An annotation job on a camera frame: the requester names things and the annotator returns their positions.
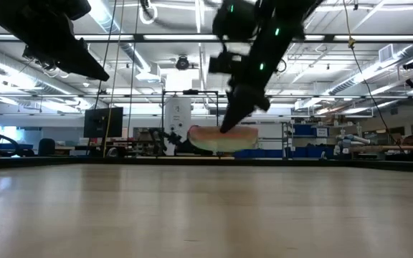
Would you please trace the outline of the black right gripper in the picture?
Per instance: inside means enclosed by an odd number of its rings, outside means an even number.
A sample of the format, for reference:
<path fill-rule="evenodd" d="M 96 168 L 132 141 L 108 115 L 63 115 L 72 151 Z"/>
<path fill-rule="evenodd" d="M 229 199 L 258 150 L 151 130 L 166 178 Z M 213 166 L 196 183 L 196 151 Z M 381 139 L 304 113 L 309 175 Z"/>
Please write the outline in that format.
<path fill-rule="evenodd" d="M 259 85 L 247 85 L 228 81 L 229 91 L 227 92 L 227 111 L 224 115 L 221 133 L 227 133 L 241 120 L 253 112 L 253 108 L 269 110 L 270 101 L 265 96 L 265 88 Z"/>

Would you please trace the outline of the silver ventilation duct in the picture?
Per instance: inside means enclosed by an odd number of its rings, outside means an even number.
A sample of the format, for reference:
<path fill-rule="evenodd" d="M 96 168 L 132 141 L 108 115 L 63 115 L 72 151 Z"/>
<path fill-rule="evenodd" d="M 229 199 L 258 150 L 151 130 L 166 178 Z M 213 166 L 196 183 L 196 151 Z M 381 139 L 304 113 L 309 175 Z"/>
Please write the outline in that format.
<path fill-rule="evenodd" d="M 108 34 L 117 36 L 120 39 L 118 46 L 135 65 L 138 71 L 136 79 L 142 82 L 160 82 L 161 76 L 155 66 L 151 66 L 140 53 L 136 50 L 134 44 L 123 42 L 124 31 L 121 28 L 121 22 L 115 19 L 112 14 L 109 4 L 105 0 L 88 0 L 91 10 L 89 15 L 95 22 Z"/>

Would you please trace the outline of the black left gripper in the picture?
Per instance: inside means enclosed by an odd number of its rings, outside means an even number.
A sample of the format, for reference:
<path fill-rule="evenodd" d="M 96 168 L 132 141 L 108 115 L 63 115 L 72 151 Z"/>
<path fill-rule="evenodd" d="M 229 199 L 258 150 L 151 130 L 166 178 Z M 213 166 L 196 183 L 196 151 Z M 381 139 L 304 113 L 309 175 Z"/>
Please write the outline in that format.
<path fill-rule="evenodd" d="M 23 27 L 23 42 L 26 44 L 23 57 L 42 68 L 74 70 L 96 80 L 109 79 L 103 66 L 87 51 L 85 40 L 77 39 L 66 27 L 54 27 L 49 32 L 42 26 L 28 24 Z"/>

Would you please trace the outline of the small translucent orange plate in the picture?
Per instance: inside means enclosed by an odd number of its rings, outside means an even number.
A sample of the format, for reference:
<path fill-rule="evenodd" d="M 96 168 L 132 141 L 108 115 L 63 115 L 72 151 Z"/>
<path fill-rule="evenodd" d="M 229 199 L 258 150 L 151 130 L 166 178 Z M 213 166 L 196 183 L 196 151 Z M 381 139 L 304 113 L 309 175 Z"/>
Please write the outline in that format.
<path fill-rule="evenodd" d="M 196 142 L 231 142 L 231 143 L 254 143 L 258 139 L 255 132 L 194 132 L 189 139 Z"/>

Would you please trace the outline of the white air vent box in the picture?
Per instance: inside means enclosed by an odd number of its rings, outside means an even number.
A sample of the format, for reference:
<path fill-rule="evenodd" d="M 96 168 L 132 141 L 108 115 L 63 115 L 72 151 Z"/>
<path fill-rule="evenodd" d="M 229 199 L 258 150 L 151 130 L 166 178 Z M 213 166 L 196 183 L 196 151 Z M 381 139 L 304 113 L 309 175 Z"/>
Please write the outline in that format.
<path fill-rule="evenodd" d="M 394 45 L 388 44 L 378 51 L 380 63 L 387 62 L 394 58 Z"/>

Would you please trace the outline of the small translucent green plate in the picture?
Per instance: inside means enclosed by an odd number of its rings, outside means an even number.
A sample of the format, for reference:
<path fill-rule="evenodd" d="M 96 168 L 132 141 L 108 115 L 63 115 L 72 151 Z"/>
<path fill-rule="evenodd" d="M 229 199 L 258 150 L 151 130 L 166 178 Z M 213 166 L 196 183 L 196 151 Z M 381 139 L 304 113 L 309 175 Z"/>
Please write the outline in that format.
<path fill-rule="evenodd" d="M 242 151 L 246 149 L 254 149 L 256 142 L 249 142 L 244 140 L 221 140 L 221 141 L 193 141 L 192 144 L 197 148 L 213 151 L 231 153 Z"/>

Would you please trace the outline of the small translucent pink plate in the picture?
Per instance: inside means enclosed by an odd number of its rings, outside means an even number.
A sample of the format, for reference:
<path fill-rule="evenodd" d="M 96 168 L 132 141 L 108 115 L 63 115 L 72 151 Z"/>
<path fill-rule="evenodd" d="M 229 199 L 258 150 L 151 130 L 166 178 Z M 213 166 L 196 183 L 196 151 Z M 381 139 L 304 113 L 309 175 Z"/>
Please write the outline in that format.
<path fill-rule="evenodd" d="M 220 127 L 218 126 L 198 126 L 198 125 L 193 125 L 189 128 L 188 134 L 189 136 L 200 136 L 200 135 L 206 135 L 206 136 L 252 136 L 256 137 L 258 136 L 258 129 L 257 128 L 252 128 L 252 127 L 247 127 L 247 126 L 235 126 L 231 130 L 227 131 L 226 133 L 222 133 L 220 131 Z"/>

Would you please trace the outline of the black aluminium table frame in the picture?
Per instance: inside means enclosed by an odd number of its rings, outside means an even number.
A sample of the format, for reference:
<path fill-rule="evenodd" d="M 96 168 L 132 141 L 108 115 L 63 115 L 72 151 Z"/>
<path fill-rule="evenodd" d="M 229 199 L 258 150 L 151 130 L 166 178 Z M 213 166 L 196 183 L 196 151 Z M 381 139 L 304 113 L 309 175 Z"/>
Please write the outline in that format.
<path fill-rule="evenodd" d="M 251 167 L 340 167 L 370 168 L 413 172 L 413 162 L 401 161 L 314 161 L 314 160 L 246 160 L 225 158 L 86 158 L 86 157 L 25 157 L 1 158 L 0 169 L 71 164 L 142 165 L 142 166 L 251 166 Z"/>

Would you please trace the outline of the black office chair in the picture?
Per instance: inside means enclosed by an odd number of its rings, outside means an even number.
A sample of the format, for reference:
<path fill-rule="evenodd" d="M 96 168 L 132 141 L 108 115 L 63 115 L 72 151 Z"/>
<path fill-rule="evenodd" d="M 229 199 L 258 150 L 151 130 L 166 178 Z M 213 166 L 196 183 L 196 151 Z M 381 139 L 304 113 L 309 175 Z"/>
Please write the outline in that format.
<path fill-rule="evenodd" d="M 38 156 L 53 156 L 55 154 L 56 143 L 51 138 L 43 138 L 39 141 Z"/>

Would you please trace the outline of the black metal stand frame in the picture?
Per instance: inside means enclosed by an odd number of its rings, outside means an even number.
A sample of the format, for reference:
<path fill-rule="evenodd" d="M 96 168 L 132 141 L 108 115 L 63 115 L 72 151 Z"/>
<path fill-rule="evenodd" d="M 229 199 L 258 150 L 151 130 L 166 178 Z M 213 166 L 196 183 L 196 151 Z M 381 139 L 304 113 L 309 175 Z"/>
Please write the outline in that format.
<path fill-rule="evenodd" d="M 217 91 L 201 91 L 201 90 L 182 90 L 182 91 L 163 91 L 161 96 L 161 129 L 164 130 L 164 115 L 165 104 L 170 97 L 187 97 L 191 99 L 191 126 L 194 125 L 192 121 L 192 111 L 194 110 L 192 101 L 199 98 L 200 100 L 211 100 L 218 105 L 219 93 Z"/>

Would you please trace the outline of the black overhead frame beam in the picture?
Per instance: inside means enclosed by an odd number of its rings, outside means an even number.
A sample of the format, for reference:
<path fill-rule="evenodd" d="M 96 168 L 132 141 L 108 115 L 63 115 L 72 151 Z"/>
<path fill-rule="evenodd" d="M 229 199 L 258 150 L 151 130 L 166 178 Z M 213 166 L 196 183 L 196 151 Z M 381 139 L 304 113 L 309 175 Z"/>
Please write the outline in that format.
<path fill-rule="evenodd" d="M 357 42 L 413 42 L 413 34 L 353 34 Z M 213 34 L 78 34 L 89 42 L 105 42 L 110 40 L 122 42 L 217 42 L 219 38 Z M 295 42 L 346 42 L 347 34 L 306 34 L 304 38 L 295 38 Z M 0 34 L 0 42 L 18 42 L 11 34 Z"/>

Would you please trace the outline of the black computer monitor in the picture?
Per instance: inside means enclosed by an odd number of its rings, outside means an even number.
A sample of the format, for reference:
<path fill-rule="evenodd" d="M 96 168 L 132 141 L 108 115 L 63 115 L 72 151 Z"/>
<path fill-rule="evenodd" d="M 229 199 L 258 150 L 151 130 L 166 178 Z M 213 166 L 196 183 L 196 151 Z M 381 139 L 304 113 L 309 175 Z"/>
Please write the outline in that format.
<path fill-rule="evenodd" d="M 86 110 L 84 138 L 119 138 L 123 131 L 123 108 Z"/>

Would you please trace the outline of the blue storage bin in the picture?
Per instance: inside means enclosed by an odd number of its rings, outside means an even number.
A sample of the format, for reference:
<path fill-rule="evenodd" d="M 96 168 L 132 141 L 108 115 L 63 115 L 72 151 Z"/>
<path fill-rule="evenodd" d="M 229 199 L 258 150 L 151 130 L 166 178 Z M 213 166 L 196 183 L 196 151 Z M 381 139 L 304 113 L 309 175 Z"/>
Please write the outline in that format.
<path fill-rule="evenodd" d="M 256 150 L 257 158 L 282 158 L 283 150 L 269 150 L 269 149 L 259 149 Z"/>
<path fill-rule="evenodd" d="M 293 126 L 294 132 L 293 134 L 296 136 L 315 136 L 316 131 L 315 128 L 312 127 L 312 125 L 308 124 L 295 124 Z"/>
<path fill-rule="evenodd" d="M 258 150 L 250 149 L 250 150 L 240 150 L 233 153 L 235 158 L 255 158 L 256 155 L 259 153 Z"/>

